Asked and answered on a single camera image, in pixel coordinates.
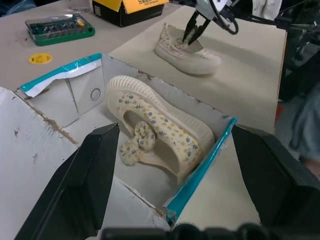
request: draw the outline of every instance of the blue tape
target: blue tape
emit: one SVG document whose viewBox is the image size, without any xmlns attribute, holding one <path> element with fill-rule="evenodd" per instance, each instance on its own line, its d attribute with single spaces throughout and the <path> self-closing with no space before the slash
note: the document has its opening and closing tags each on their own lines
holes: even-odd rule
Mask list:
<svg viewBox="0 0 320 240">
<path fill-rule="evenodd" d="M 64 66 L 61 66 L 59 68 L 57 68 L 56 70 L 53 70 L 41 77 L 38 77 L 37 79 L 35 80 L 32 80 L 26 84 L 23 84 L 20 86 L 20 89 L 22 89 L 24 92 L 27 92 L 29 91 L 30 89 L 32 89 L 34 86 L 36 86 L 37 84 L 47 80 L 48 78 L 51 78 L 57 74 L 60 74 L 60 73 L 66 73 L 66 72 L 69 72 L 71 70 L 74 70 L 74 69 L 77 69 L 81 66 L 84 66 L 86 64 L 89 64 L 91 62 L 94 62 L 98 59 L 101 59 L 102 57 L 102 54 L 101 53 L 96 53 L 96 54 L 93 54 L 93 55 L 90 55 L 90 56 L 87 56 L 87 57 L 84 57 L 84 58 L 81 58 L 77 61 L 74 61 L 74 62 L 71 62 L 67 65 L 64 65 Z"/>
<path fill-rule="evenodd" d="M 198 166 L 196 171 L 190 175 L 190 177 L 186 180 L 186 182 L 180 187 L 177 191 L 176 196 L 171 200 L 171 202 L 166 207 L 169 211 L 175 213 L 175 219 L 177 220 L 183 211 L 185 205 L 194 194 L 196 188 L 198 187 L 199 183 L 205 176 L 207 170 L 211 166 L 211 164 L 216 160 L 216 156 L 223 146 L 225 141 L 227 140 L 228 136 L 231 133 L 233 126 L 238 122 L 236 118 L 232 118 L 228 125 L 226 126 L 225 130 L 219 137 L 218 141 L 215 143 L 214 148 L 208 153 L 206 159 L 202 161 L 202 163 Z"/>
</svg>

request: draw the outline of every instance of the circle sticker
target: circle sticker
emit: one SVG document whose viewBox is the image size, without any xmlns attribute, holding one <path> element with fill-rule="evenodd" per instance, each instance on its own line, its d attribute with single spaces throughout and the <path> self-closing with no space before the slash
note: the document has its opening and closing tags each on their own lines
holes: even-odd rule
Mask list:
<svg viewBox="0 0 320 240">
<path fill-rule="evenodd" d="M 47 64 L 52 60 L 52 56 L 48 53 L 37 53 L 29 57 L 31 64 Z"/>
</svg>

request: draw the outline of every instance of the white sneaker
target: white sneaker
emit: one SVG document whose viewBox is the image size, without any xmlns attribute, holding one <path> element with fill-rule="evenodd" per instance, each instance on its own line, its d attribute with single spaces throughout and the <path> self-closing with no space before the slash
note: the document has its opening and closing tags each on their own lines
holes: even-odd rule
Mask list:
<svg viewBox="0 0 320 240">
<path fill-rule="evenodd" d="M 191 45 L 183 43 L 183 35 L 183 30 L 164 24 L 160 38 L 155 45 L 155 53 L 184 73 L 214 74 L 223 63 L 223 58 L 204 48 L 198 40 Z"/>
<path fill-rule="evenodd" d="M 173 107 L 138 79 L 116 76 L 105 91 L 107 107 L 134 136 L 120 148 L 126 165 L 143 162 L 166 168 L 180 184 L 215 142 L 206 124 Z"/>
</svg>

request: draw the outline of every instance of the green case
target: green case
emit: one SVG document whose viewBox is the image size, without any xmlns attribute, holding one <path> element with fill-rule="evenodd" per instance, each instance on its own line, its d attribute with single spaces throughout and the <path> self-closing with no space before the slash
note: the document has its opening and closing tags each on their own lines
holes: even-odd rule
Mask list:
<svg viewBox="0 0 320 240">
<path fill-rule="evenodd" d="M 37 46 L 58 44 L 95 35 L 95 28 L 80 14 L 65 14 L 26 20 L 28 32 Z"/>
</svg>

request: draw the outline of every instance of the box flap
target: box flap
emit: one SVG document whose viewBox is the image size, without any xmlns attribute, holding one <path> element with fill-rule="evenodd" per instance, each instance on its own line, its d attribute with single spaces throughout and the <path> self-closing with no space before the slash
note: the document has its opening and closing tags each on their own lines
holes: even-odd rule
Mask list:
<svg viewBox="0 0 320 240">
<path fill-rule="evenodd" d="M 118 124 L 90 133 L 54 173 L 15 240 L 85 240 L 105 217 L 117 153 Z"/>
<path fill-rule="evenodd" d="M 235 126 L 241 174 L 262 224 L 320 224 L 320 181 L 272 134 Z"/>
<path fill-rule="evenodd" d="M 143 9 L 151 8 L 151 7 L 169 2 L 169 0 L 94 0 L 94 1 L 116 12 L 119 11 L 121 2 L 123 1 L 127 14 L 131 14 Z"/>
</svg>

